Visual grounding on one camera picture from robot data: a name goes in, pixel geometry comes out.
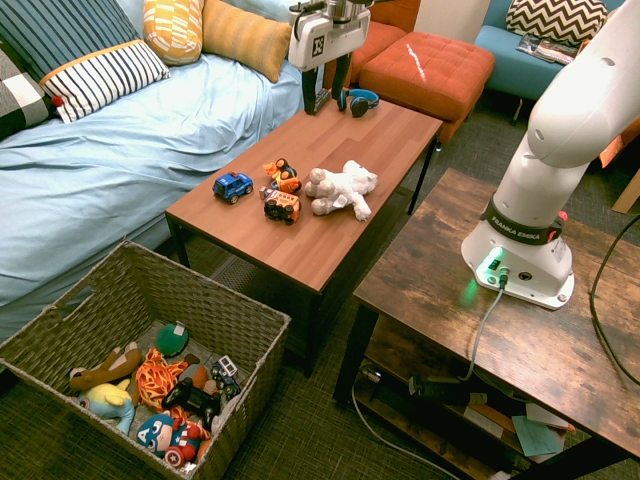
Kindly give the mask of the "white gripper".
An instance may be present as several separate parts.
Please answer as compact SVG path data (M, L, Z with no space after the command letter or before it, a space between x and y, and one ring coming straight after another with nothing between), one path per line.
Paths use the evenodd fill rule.
M367 37L371 14L366 5L292 5L292 26L288 60L302 72L304 111L316 114L318 66L336 59L332 98L338 109L346 109L344 85L351 52Z

